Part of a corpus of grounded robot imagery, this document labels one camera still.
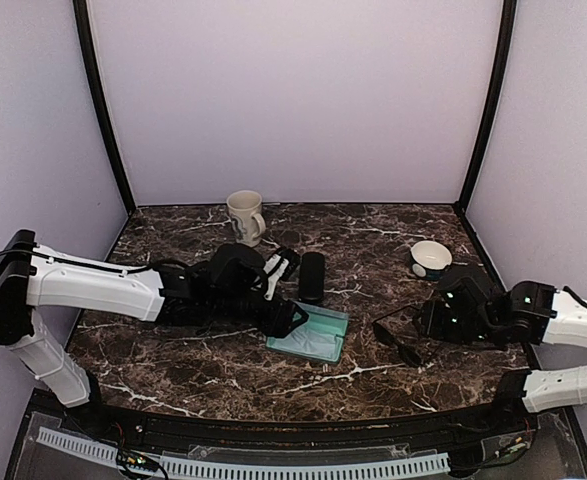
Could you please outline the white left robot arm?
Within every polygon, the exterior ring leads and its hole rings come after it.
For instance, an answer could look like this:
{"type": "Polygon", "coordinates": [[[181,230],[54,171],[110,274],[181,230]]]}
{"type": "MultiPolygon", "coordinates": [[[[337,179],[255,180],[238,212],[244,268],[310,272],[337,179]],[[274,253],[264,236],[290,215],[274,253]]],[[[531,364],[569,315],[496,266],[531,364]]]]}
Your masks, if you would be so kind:
{"type": "Polygon", "coordinates": [[[218,319],[247,322],[284,338],[308,321],[294,301],[277,294],[298,260],[279,250],[264,259],[243,244],[224,244],[189,265],[160,259],[145,266],[97,262],[57,252],[18,231],[0,251],[0,345],[9,348],[93,436],[114,427],[97,380],[49,333],[38,308],[113,313],[167,326],[203,326],[218,319]]]}

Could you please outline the right black frame post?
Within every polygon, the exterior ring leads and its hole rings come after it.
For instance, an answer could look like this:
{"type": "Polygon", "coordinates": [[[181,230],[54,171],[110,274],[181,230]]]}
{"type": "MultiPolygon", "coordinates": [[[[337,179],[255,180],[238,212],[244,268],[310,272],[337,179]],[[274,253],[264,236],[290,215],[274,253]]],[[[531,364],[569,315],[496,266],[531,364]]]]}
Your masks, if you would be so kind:
{"type": "Polygon", "coordinates": [[[484,107],[462,189],[455,203],[457,210],[462,214],[467,212],[471,203],[488,148],[506,74],[516,12],[516,0],[502,2],[498,37],[484,107]]]}

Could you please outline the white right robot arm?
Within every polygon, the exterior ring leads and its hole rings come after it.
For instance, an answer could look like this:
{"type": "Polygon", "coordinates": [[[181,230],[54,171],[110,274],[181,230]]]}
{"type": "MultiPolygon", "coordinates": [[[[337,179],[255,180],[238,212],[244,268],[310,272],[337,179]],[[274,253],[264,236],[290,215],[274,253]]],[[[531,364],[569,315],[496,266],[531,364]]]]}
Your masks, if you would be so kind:
{"type": "MultiPolygon", "coordinates": [[[[570,345],[587,349],[587,301],[570,287],[521,281],[503,292],[478,266],[453,266],[436,285],[436,300],[413,318],[417,333],[455,345],[570,345]]],[[[521,369],[502,375],[483,424],[507,432],[522,415],[587,404],[587,365],[521,369]]]]}

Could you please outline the left black frame post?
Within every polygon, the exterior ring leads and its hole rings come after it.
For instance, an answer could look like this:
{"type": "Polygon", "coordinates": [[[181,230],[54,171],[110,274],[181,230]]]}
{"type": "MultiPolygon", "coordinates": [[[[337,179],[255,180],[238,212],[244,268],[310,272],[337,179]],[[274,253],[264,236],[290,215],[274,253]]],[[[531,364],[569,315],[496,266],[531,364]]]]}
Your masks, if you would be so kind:
{"type": "Polygon", "coordinates": [[[107,105],[89,18],[89,4],[85,0],[73,0],[72,5],[82,61],[98,127],[120,199],[127,214],[131,215],[137,206],[125,172],[107,105]]]}

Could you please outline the white and green bowl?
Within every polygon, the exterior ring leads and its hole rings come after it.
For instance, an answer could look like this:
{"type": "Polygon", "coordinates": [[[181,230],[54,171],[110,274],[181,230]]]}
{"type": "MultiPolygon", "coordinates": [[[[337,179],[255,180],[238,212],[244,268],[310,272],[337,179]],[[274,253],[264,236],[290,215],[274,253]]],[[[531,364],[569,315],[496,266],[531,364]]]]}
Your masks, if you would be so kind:
{"type": "Polygon", "coordinates": [[[423,240],[410,249],[410,269],[422,280],[439,280],[452,261],[449,249],[439,242],[423,240]]]}

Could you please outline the black hard glasses case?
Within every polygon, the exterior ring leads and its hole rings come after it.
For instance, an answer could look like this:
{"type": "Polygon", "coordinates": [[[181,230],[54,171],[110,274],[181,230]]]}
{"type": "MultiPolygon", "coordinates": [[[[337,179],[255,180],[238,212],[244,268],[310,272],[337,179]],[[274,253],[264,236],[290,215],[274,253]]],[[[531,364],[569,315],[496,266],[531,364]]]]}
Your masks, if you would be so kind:
{"type": "Polygon", "coordinates": [[[325,256],[318,252],[307,252],[301,258],[298,298],[303,303],[319,305],[324,298],[325,256]]]}

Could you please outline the blue textured glasses case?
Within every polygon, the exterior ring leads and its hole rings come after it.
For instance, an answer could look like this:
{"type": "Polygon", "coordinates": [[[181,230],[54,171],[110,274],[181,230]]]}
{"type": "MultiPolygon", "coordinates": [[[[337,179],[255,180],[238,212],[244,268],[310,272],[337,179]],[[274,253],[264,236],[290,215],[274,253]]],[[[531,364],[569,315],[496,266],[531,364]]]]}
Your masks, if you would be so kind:
{"type": "Polygon", "coordinates": [[[284,338],[268,337],[267,349],[297,357],[337,364],[345,343],[349,315],[320,306],[296,302],[307,321],[284,338]]]}

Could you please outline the cream ceramic mug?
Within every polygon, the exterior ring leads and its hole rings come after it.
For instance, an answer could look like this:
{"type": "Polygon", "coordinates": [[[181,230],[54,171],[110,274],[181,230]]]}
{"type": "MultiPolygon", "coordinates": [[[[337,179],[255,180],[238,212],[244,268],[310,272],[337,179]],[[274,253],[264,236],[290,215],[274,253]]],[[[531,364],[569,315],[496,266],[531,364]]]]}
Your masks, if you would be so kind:
{"type": "Polygon", "coordinates": [[[227,197],[226,206],[236,242],[256,247],[266,231],[262,196],[251,190],[237,191],[227,197]]]}

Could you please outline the black frame post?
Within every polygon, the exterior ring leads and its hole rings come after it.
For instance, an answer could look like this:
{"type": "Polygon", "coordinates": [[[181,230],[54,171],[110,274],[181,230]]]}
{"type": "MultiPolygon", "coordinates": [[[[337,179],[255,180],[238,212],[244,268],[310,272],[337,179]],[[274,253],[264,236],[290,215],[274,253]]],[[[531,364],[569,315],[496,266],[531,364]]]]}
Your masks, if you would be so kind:
{"type": "Polygon", "coordinates": [[[131,215],[137,206],[125,172],[107,105],[89,18],[89,4],[85,0],[73,0],[72,5],[82,61],[98,127],[120,199],[127,214],[131,215]]]}
{"type": "Polygon", "coordinates": [[[467,212],[471,203],[488,148],[506,74],[516,12],[516,0],[502,2],[498,37],[484,107],[462,189],[455,203],[457,210],[462,214],[467,212]]]}

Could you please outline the black frame sunglasses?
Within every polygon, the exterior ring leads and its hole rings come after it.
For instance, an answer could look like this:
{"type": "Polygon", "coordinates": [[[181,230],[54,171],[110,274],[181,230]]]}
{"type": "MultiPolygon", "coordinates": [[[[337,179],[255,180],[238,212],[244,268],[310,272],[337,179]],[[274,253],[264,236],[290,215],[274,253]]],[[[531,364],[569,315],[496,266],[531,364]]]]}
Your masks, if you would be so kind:
{"type": "Polygon", "coordinates": [[[407,367],[410,367],[410,368],[425,367],[427,363],[434,360],[436,358],[436,356],[440,353],[440,351],[442,350],[441,345],[439,345],[435,349],[431,350],[428,353],[428,356],[426,358],[423,358],[417,353],[417,351],[413,347],[409,346],[406,343],[401,342],[397,336],[395,336],[393,333],[391,333],[386,327],[384,327],[381,324],[381,322],[383,320],[390,318],[392,316],[395,316],[397,314],[403,313],[408,309],[415,310],[416,312],[421,311],[421,309],[418,308],[415,304],[405,305],[405,306],[402,306],[402,307],[397,308],[395,310],[392,310],[382,316],[379,316],[378,318],[374,319],[371,322],[372,331],[373,331],[374,337],[377,342],[379,342],[387,347],[393,347],[397,350],[397,354],[398,354],[400,360],[407,367]]]}

